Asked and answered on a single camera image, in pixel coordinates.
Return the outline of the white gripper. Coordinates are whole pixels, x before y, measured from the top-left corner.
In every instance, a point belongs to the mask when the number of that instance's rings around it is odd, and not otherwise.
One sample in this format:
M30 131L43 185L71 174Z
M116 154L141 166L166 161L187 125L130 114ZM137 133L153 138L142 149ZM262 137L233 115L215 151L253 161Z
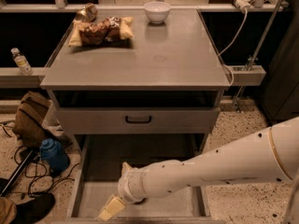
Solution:
M118 193L121 198L117 195L111 195L101 209L98 218L108 221L126 207L126 202L140 203L146 199L147 196L143 187L143 175L143 169L133 168L125 161L121 165L121 178L118 183Z

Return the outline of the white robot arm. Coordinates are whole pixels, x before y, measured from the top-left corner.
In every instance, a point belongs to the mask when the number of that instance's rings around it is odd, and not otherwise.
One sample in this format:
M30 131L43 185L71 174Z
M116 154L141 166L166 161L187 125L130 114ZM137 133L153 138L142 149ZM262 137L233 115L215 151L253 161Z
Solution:
M118 193L98 218L108 221L129 203L164 198L187 187L291 182L299 168L299 118L280 122L186 161L142 168L122 165Z

